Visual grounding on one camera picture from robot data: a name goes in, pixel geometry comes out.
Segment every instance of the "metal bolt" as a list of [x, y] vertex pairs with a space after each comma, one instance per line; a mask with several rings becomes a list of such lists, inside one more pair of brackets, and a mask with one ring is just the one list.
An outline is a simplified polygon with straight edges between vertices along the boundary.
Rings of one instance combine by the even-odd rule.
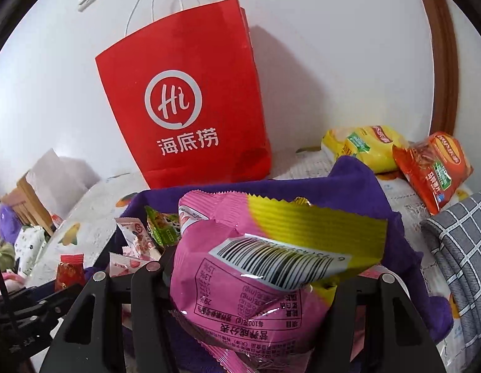
[[154, 272], [156, 270], [159, 270], [159, 268], [161, 268], [161, 265], [159, 265], [159, 262], [157, 261], [152, 261], [152, 262], [149, 262], [145, 268], [149, 271], [149, 272]]
[[394, 282], [395, 282], [395, 278], [394, 278], [394, 276], [392, 276], [391, 274], [383, 274], [383, 275], [382, 275], [382, 280], [383, 280], [385, 283], [394, 283]]
[[102, 272], [101, 270], [99, 272], [94, 273], [94, 280], [96, 282], [100, 282], [101, 280], [105, 279], [105, 272]]

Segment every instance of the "gray plaid cloth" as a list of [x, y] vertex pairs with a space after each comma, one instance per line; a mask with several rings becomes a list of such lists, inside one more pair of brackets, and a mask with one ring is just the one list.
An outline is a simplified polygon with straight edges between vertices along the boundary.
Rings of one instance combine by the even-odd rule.
[[420, 225], [458, 306], [469, 363], [481, 347], [481, 191]]

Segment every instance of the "red paper bag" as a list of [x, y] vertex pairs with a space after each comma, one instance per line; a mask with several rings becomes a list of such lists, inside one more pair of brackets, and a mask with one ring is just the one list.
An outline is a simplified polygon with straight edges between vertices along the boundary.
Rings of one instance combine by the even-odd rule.
[[255, 180], [269, 173], [259, 80], [238, 0], [162, 18], [95, 61], [151, 188]]

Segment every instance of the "white wall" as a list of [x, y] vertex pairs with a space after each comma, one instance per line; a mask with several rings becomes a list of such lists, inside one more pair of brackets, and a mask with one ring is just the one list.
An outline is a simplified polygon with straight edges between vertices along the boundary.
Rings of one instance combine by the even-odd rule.
[[[136, 169], [94, 61], [123, 36], [134, 2], [98, 0], [79, 13], [76, 0], [39, 0], [17, 26], [0, 53], [3, 190], [50, 147], [102, 177]], [[427, 134], [433, 63], [421, 0], [240, 2], [275, 151], [317, 145], [344, 125], [385, 123], [411, 140]], [[177, 4], [156, 7], [167, 15]], [[149, 20], [143, 0], [130, 28]]]
[[478, 191], [481, 189], [481, 36], [452, 0], [448, 0], [448, 4], [460, 67], [460, 96], [454, 135], [474, 167], [467, 184]]

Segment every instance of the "pink and yellow package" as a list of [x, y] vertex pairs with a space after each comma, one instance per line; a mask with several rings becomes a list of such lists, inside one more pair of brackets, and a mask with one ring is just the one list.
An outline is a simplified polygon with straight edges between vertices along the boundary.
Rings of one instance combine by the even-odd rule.
[[387, 227], [239, 192], [189, 192], [179, 217], [170, 287], [177, 314], [206, 348], [236, 351], [257, 370], [307, 361], [336, 286], [380, 262]]

